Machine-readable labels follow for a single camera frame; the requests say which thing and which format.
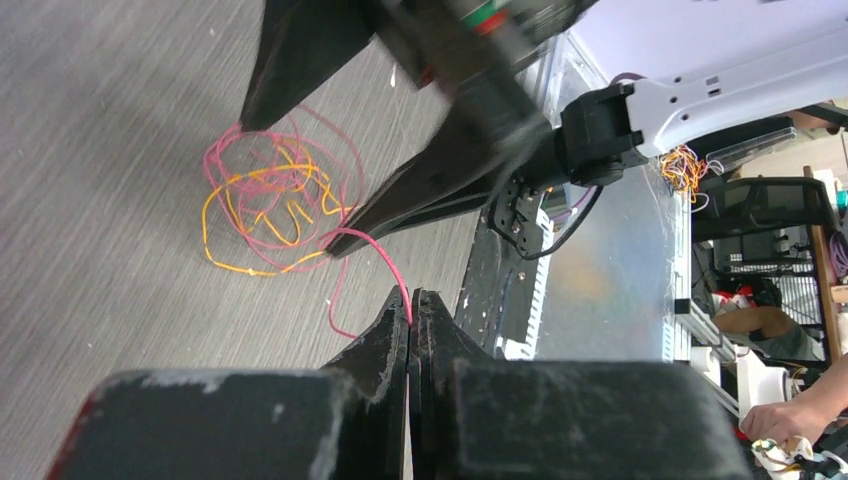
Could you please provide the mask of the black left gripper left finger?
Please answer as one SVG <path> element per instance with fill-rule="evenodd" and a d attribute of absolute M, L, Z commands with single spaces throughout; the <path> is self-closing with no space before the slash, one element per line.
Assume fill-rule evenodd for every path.
<path fill-rule="evenodd" d="M 317 369 L 148 369 L 85 401 L 51 479 L 400 479 L 403 291 Z"/>

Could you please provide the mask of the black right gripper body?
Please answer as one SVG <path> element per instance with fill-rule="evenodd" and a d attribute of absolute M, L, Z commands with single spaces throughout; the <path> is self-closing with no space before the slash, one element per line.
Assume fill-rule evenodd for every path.
<path fill-rule="evenodd" d="M 365 24 L 417 88 L 437 85 L 465 114 L 493 126 L 538 108 L 518 74 L 590 1 L 363 1 Z"/>

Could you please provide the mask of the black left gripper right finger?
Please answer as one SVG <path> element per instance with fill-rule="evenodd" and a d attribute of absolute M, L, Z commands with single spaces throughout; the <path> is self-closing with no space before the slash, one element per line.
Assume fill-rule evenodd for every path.
<path fill-rule="evenodd" d="M 724 408 L 692 368 L 506 361 L 433 291 L 411 300 L 417 479 L 747 479 Z"/>

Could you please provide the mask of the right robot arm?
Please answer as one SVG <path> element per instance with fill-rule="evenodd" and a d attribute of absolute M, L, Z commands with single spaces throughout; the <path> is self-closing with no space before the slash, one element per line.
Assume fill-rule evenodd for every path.
<path fill-rule="evenodd" d="M 518 75 L 582 20 L 604 56 L 643 73 L 581 94 L 553 127 Z M 606 186 L 693 139 L 847 93 L 843 1 L 268 1 L 241 128 L 273 126 L 373 38 L 450 107 L 332 237 L 336 258 L 507 193 Z"/>

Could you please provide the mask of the person's hand in background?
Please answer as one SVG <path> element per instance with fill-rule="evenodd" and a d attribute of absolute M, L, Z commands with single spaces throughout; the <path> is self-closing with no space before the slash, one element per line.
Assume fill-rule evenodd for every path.
<path fill-rule="evenodd" d="M 817 441 L 826 427 L 842 411 L 826 396 L 812 389 L 787 402 L 753 407 L 741 423 L 741 431 L 751 440 L 772 440 L 785 445 L 800 437 Z"/>

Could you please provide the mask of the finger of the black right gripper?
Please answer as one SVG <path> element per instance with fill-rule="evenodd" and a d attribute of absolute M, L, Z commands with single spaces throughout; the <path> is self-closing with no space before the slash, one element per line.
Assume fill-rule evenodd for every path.
<path fill-rule="evenodd" d="M 364 246 L 358 232 L 380 239 L 519 196 L 515 174 L 550 140 L 550 123 L 533 112 L 501 126 L 497 138 L 469 115 L 448 113 L 428 145 L 384 181 L 325 251 L 343 258 Z"/>
<path fill-rule="evenodd" d="M 265 1 L 241 129 L 272 127 L 364 49 L 373 34 L 361 1 Z"/>

